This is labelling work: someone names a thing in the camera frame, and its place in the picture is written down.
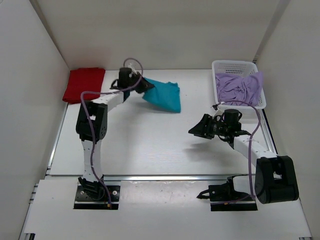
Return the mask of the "teal t shirt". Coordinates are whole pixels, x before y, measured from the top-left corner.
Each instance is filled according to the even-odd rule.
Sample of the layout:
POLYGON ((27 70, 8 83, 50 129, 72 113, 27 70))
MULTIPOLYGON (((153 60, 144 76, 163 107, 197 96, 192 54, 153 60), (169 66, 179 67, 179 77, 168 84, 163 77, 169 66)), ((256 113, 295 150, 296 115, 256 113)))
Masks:
POLYGON ((145 101, 169 112, 181 112, 180 87, 178 83, 161 82, 149 78, 146 78, 146 80, 153 84, 154 87, 144 93, 142 98, 145 101))

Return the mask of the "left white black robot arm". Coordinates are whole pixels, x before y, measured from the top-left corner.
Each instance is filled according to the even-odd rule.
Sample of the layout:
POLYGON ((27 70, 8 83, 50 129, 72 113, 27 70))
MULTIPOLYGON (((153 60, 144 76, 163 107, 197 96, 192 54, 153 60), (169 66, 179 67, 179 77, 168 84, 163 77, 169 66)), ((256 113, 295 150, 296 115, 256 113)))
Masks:
POLYGON ((155 87, 142 73, 122 67, 109 92, 84 91, 76 121, 76 133, 82 143, 83 175, 78 178, 83 191, 94 201, 112 203, 111 193, 104 183, 101 167, 101 145, 108 129, 108 112, 124 103, 132 91, 143 94, 155 87))

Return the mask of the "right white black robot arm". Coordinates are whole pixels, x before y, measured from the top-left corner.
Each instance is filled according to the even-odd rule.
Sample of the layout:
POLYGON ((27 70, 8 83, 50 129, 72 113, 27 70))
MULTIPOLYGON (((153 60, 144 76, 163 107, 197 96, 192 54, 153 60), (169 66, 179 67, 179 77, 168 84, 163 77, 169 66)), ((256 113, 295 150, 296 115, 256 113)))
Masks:
POLYGON ((221 185, 210 185, 197 198, 213 204, 233 204, 249 199, 262 204, 296 201, 299 188, 293 160, 267 150, 254 141, 253 134, 242 129, 242 113, 226 109, 223 114, 204 114, 188 132, 196 137, 221 141, 248 160, 248 174, 230 176, 221 185))

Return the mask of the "red t shirt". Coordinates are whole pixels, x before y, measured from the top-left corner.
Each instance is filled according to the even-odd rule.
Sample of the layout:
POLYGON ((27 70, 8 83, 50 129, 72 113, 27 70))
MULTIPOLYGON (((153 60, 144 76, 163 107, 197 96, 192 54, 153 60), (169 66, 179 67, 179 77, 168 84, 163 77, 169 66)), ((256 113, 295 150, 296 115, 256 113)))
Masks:
POLYGON ((68 104, 78 104, 81 103, 82 92, 100 92, 105 72, 99 67, 71 70, 62 100, 68 104))

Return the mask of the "lavender t shirt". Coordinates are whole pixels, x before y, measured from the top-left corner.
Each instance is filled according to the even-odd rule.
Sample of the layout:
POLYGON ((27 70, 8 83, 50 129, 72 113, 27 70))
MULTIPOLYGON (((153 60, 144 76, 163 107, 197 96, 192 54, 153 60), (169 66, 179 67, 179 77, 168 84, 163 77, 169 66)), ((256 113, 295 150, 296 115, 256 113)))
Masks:
POLYGON ((258 71, 246 77, 231 73, 216 73, 216 92, 219 102, 227 102, 234 106, 252 106, 259 104, 264 78, 258 71))

